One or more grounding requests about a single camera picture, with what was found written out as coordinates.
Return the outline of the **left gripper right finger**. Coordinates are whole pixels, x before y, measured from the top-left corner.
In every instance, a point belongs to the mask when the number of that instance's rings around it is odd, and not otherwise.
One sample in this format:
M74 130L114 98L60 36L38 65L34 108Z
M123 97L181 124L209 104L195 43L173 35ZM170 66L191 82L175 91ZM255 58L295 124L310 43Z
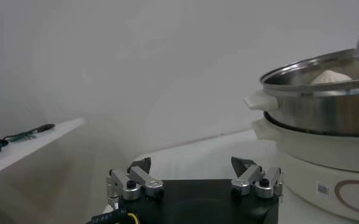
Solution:
M256 197L270 199L283 194L282 170L270 167L265 171L250 159L231 157L232 167L237 175L230 181L232 194L244 197L254 193Z

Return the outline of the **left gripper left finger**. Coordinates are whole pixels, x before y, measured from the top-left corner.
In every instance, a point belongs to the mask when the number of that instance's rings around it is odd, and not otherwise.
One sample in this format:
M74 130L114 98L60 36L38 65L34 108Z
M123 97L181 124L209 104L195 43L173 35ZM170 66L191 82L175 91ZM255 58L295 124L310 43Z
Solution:
M147 157L132 162L126 171L109 170L106 178L108 200L123 198L127 201L134 201L142 195L162 198L164 196L163 181L150 176L151 165L152 161L150 157Z

